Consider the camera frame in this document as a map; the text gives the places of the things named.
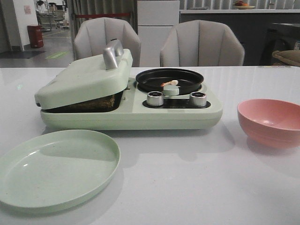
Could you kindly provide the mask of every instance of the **table surface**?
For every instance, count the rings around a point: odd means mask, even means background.
[[[0,205],[0,225],[299,225],[300,148],[277,150],[247,138],[236,108],[250,98],[300,104],[300,68],[186,69],[201,73],[223,103],[216,126],[103,131],[118,143],[121,161],[100,194],[46,215]],[[54,131],[42,122],[34,94],[61,70],[0,69],[0,156]]]

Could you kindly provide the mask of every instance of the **plastic bowl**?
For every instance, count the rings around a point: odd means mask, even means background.
[[[300,146],[300,105],[250,99],[238,104],[243,131],[253,140],[278,149]]]

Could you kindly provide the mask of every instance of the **black frying pan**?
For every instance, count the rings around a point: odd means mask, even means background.
[[[161,84],[172,80],[178,80],[179,94],[185,95],[199,90],[204,78],[197,72],[177,68],[150,69],[136,76],[138,88],[148,92],[163,91]]]

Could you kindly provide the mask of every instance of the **light green plate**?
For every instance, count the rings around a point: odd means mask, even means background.
[[[64,210],[111,180],[117,143],[90,130],[65,130],[24,142],[0,158],[0,201],[29,213]]]

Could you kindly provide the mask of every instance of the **white wall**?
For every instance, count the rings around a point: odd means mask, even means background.
[[[30,44],[27,31],[28,25],[37,25],[37,15],[35,12],[35,5],[33,0],[13,0],[15,6],[15,15],[18,22],[21,49],[24,50],[24,46]],[[30,6],[31,14],[25,14],[24,6]]]

